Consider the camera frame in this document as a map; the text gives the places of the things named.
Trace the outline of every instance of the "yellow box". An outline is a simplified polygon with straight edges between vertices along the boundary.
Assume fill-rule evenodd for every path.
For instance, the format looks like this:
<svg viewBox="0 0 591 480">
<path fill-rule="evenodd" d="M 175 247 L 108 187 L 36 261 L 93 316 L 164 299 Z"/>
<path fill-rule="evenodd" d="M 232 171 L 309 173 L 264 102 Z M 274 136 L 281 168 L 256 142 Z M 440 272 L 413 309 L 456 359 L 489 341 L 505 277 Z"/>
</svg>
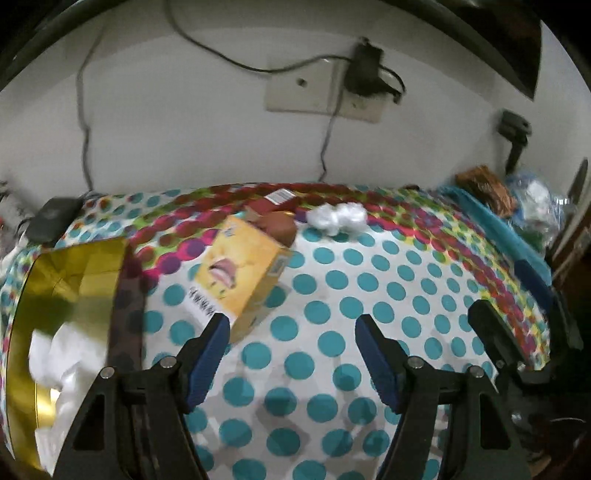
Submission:
<svg viewBox="0 0 591 480">
<path fill-rule="evenodd" d="M 223 223 L 186 296 L 184 305 L 205 328 L 216 312 L 228 317 L 230 342 L 241 340 L 291 257 L 291 250 L 244 220 Z"/>
</svg>

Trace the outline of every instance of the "wall socket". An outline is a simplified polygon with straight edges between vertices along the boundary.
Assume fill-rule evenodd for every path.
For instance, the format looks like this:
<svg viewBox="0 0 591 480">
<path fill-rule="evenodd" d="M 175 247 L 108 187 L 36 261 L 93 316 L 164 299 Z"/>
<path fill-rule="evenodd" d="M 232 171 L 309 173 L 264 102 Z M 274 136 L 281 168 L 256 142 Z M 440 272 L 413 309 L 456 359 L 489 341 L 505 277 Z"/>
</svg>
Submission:
<svg viewBox="0 0 591 480">
<path fill-rule="evenodd" d="M 292 62 L 274 60 L 270 62 L 270 68 Z M 347 65 L 345 60 L 320 60 L 293 72 L 270 75 L 265 90 L 265 108 L 271 112 L 331 115 Z M 382 118 L 387 98 L 387 95 L 364 98 L 345 90 L 338 116 L 376 124 Z"/>
</svg>

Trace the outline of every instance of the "teal cloth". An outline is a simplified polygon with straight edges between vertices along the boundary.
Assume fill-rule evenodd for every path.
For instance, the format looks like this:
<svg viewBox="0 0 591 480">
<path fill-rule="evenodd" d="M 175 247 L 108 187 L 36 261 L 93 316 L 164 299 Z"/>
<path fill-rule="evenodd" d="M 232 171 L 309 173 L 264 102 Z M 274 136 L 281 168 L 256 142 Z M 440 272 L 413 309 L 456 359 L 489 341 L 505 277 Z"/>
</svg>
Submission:
<svg viewBox="0 0 591 480">
<path fill-rule="evenodd" d="M 548 264 L 504 220 L 458 187 L 441 187 L 439 193 L 456 202 L 462 211 L 485 231 L 486 237 L 513 262 L 525 260 L 546 285 L 552 285 L 552 273 Z"/>
</svg>

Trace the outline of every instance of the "power adapter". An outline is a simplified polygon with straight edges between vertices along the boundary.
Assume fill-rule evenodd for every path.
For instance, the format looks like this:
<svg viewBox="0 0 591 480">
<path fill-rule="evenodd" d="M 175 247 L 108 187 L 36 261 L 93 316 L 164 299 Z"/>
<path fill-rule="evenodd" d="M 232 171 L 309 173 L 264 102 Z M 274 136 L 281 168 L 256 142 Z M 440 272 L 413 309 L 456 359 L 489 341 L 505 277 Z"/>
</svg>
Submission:
<svg viewBox="0 0 591 480">
<path fill-rule="evenodd" d="M 362 38 L 355 46 L 343 85 L 348 92 L 362 97 L 389 93 L 394 103 L 399 104 L 402 93 L 379 76 L 379 71 L 384 69 L 380 65 L 383 55 L 384 51 L 381 48 L 374 47 L 367 38 Z"/>
</svg>

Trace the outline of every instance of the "fabric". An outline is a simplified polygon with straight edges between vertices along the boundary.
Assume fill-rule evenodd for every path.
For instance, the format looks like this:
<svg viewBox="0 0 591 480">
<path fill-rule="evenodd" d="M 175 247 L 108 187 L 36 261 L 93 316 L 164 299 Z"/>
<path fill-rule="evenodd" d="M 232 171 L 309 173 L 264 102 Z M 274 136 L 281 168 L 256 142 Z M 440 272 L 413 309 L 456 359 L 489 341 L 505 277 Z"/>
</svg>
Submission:
<svg viewBox="0 0 591 480">
<path fill-rule="evenodd" d="M 550 267 L 517 233 L 468 192 L 457 187 L 442 187 L 439 192 L 453 199 L 485 232 L 488 239 L 513 262 L 525 260 L 546 285 L 552 285 Z"/>
<path fill-rule="evenodd" d="M 462 371 L 474 363 L 492 375 L 466 316 L 472 301 L 485 298 L 536 367 L 547 361 L 545 321 L 512 277 L 511 261 L 437 194 L 252 184 L 108 196 L 87 202 L 57 247 L 118 235 L 130 239 L 145 275 L 147 368 L 194 335 L 180 304 L 216 226 L 248 200 L 281 187 L 301 197 L 290 267 L 255 331 L 229 349 L 206 402 L 187 418 L 212 478 L 373 478 L 398 419 L 379 402 L 355 346 L 352 328 L 361 313 L 372 314 L 385 335 L 437 368 Z M 342 201 L 361 202 L 368 210 L 365 232 L 331 239 L 303 223 L 314 206 Z M 24 279 L 21 267 L 30 268 L 36 254 L 23 253 L 15 277 L 9 275 L 0 290 L 8 332 Z M 8 340 L 4 345 L 5 369 Z M 439 432 L 443 409 L 438 419 Z M 437 475 L 442 441 L 434 439 L 425 478 Z"/>
</svg>

